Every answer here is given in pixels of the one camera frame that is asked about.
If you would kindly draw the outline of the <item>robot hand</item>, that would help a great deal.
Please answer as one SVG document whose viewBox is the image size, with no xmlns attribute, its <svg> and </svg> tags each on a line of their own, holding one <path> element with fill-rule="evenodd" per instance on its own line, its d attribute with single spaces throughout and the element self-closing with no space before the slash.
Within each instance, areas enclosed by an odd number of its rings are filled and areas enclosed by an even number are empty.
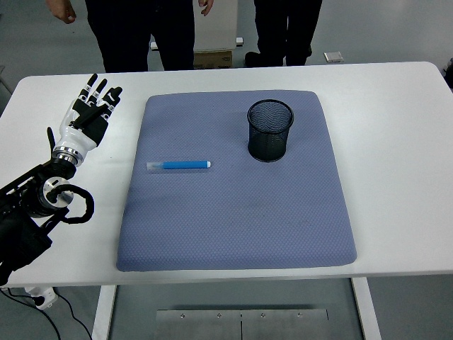
<svg viewBox="0 0 453 340">
<path fill-rule="evenodd" d="M 105 90 L 107 80 L 97 82 L 92 74 L 79 95 L 71 103 L 59 128 L 60 140 L 55 150 L 66 148 L 81 157 L 96 148 L 108 128 L 108 121 L 120 102 L 121 87 Z"/>
</svg>

